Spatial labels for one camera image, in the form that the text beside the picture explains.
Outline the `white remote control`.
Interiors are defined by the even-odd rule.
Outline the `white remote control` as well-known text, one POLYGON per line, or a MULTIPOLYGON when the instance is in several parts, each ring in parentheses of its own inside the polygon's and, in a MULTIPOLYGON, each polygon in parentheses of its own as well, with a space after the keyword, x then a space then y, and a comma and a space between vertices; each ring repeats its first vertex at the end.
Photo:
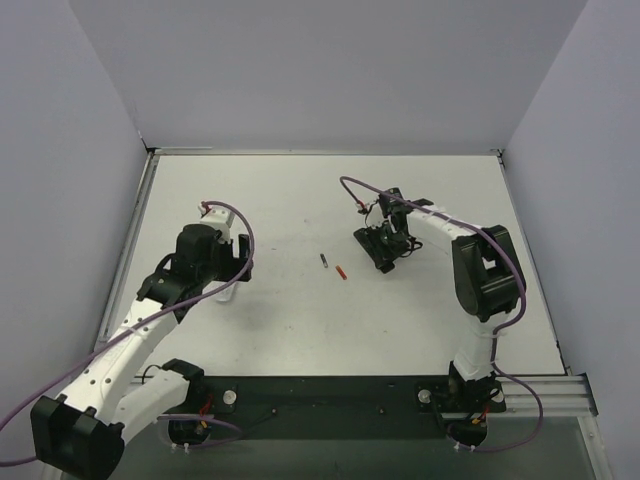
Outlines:
POLYGON ((229 303, 233 300, 235 291, 236 285, 228 286, 215 295, 215 301, 222 304, 229 303))

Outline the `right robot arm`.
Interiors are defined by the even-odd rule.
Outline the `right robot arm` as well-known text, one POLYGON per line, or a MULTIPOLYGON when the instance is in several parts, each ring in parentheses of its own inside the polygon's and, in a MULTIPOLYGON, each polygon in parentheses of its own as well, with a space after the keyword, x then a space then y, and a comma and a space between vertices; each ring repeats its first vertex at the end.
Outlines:
POLYGON ((465 382, 494 373, 497 329, 511 312, 526 305, 526 281, 510 232, 502 225, 482 227, 402 198, 397 188, 379 195, 386 230, 383 238, 401 236, 434 246, 452 262, 456 298, 466 313, 466 330, 452 366, 465 382))

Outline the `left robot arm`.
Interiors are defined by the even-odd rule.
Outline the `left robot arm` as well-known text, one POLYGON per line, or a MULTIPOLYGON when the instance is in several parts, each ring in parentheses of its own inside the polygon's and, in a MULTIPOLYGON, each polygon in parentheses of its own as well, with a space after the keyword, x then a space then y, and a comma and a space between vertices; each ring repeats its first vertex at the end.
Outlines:
POLYGON ((155 348, 210 296, 251 278, 252 231, 231 240, 221 224, 185 226, 145 278, 110 340, 80 365, 81 372, 55 398, 41 396, 30 411, 38 460, 80 479, 106 479, 127 444, 167 410, 193 411, 204 402, 200 368, 181 360, 135 391, 133 377, 155 348))

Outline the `wide black remote control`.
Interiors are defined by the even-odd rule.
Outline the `wide black remote control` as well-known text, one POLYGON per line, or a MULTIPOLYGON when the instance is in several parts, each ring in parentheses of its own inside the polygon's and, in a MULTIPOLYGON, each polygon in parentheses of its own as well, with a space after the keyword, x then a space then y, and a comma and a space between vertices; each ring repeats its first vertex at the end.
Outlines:
POLYGON ((354 231, 353 236, 382 274, 392 271, 404 252, 403 245, 392 240, 383 227, 363 227, 354 231))

